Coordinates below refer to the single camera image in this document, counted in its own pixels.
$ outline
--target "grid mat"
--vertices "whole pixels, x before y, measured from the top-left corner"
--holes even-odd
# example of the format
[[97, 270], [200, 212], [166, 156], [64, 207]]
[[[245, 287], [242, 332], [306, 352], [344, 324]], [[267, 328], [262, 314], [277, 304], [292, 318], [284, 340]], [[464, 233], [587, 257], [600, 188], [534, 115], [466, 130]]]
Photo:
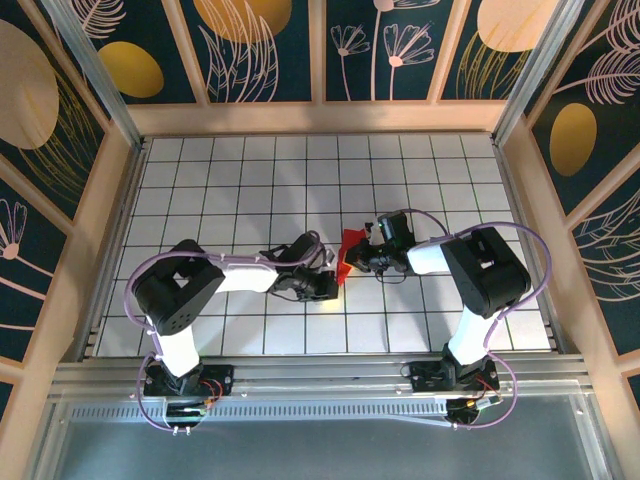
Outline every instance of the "grid mat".
[[[140, 356], [152, 349], [148, 335], [124, 316], [124, 285], [142, 261], [185, 238], [206, 250], [255, 253], [313, 229], [337, 253], [343, 229], [361, 229], [376, 215], [406, 207], [433, 213], [452, 232], [512, 221], [489, 136], [154, 139], [86, 355]], [[417, 240], [441, 234], [425, 217], [410, 221]], [[525, 261], [515, 231], [499, 230]], [[440, 351], [462, 310], [453, 279], [436, 274], [392, 283], [400, 280], [390, 274], [383, 284], [352, 273], [337, 300], [317, 304], [254, 292], [214, 295], [194, 323], [196, 345], [205, 356]], [[549, 350], [550, 339], [531, 302], [507, 318], [490, 346]]]

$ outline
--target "white floor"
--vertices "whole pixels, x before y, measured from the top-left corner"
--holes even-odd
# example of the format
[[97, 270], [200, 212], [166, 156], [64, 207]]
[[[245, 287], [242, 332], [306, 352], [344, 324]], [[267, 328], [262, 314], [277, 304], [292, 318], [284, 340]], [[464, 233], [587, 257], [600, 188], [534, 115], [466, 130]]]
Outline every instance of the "white floor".
[[[377, 214], [406, 207], [434, 213], [452, 232], [512, 220], [489, 137], [156, 139], [92, 354], [139, 356], [151, 349], [148, 336], [124, 316], [124, 284], [143, 260], [180, 240], [255, 253], [314, 229], [337, 252], [343, 229], [361, 229]], [[440, 233], [424, 217], [413, 223], [418, 240]], [[518, 236], [502, 234], [524, 260]], [[496, 332], [493, 349], [550, 348], [538, 305], [527, 308]], [[357, 275], [338, 300], [320, 304], [251, 292], [215, 295], [194, 330], [202, 355], [439, 351], [461, 309], [448, 275], [399, 285]]]

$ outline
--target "yellow circle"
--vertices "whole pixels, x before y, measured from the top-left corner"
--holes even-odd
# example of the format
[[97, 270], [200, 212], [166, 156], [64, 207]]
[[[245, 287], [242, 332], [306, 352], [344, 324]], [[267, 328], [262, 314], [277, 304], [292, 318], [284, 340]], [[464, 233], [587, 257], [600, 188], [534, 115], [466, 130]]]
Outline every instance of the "yellow circle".
[[122, 93], [149, 98], [164, 87], [164, 76], [158, 62], [133, 43], [109, 43], [100, 49], [98, 56]]
[[38, 44], [0, 20], [0, 138], [25, 150], [53, 134], [60, 98], [56, 74]]
[[538, 43], [557, 0], [482, 0], [478, 34], [498, 52], [524, 52]]
[[596, 144], [598, 124], [589, 107], [570, 103], [553, 122], [549, 150], [556, 171], [570, 177], [587, 163]]
[[246, 0], [255, 15], [256, 25], [249, 22], [245, 0], [193, 0], [204, 23], [220, 37], [231, 42], [248, 43], [264, 40], [260, 17], [264, 18], [276, 36], [289, 23], [291, 0]]

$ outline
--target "red object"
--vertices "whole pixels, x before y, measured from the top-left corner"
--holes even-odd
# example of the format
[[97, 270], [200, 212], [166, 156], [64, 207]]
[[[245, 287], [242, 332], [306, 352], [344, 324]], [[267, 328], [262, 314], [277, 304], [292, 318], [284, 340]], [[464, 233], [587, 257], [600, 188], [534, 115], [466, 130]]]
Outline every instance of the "red object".
[[345, 229], [342, 232], [342, 246], [338, 251], [338, 269], [336, 272], [336, 280], [338, 285], [344, 285], [345, 280], [347, 279], [347, 275], [351, 272], [353, 268], [351, 265], [347, 265], [344, 263], [344, 257], [347, 254], [347, 250], [351, 247], [355, 247], [360, 240], [363, 238], [367, 238], [367, 232], [363, 230], [349, 230]]

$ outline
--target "flower illustration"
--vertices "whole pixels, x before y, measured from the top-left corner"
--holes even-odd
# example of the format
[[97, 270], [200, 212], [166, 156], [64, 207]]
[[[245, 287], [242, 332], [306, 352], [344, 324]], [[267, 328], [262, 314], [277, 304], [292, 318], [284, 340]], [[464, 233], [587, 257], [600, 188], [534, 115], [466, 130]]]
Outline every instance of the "flower illustration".
[[20, 251], [20, 240], [27, 224], [27, 207], [16, 202], [13, 212], [9, 203], [0, 198], [0, 255], [5, 260], [14, 260]]
[[344, 67], [344, 57], [368, 52], [371, 49], [371, 45], [369, 42], [365, 42], [366, 35], [362, 31], [362, 25], [358, 27], [348, 26], [345, 27], [344, 31], [340, 25], [331, 27], [331, 38], [338, 50], [338, 55], [340, 55], [344, 91], [347, 94], [347, 100], [351, 101], [351, 93], [349, 92], [349, 85], [347, 83], [347, 72]]
[[398, 25], [384, 28], [384, 46], [387, 49], [389, 65], [391, 65], [391, 81], [389, 82], [389, 100], [393, 100], [393, 80], [398, 67], [430, 62], [435, 50], [428, 48], [431, 43], [430, 25], [416, 27], [407, 25], [398, 36]]
[[440, 0], [373, 0], [373, 6], [376, 7], [378, 13], [376, 14], [376, 23], [373, 30], [373, 48], [371, 49], [371, 100], [376, 99], [376, 54], [378, 51], [378, 31], [380, 30], [382, 13], [391, 12], [392, 10], [432, 7], [438, 3], [440, 3]]

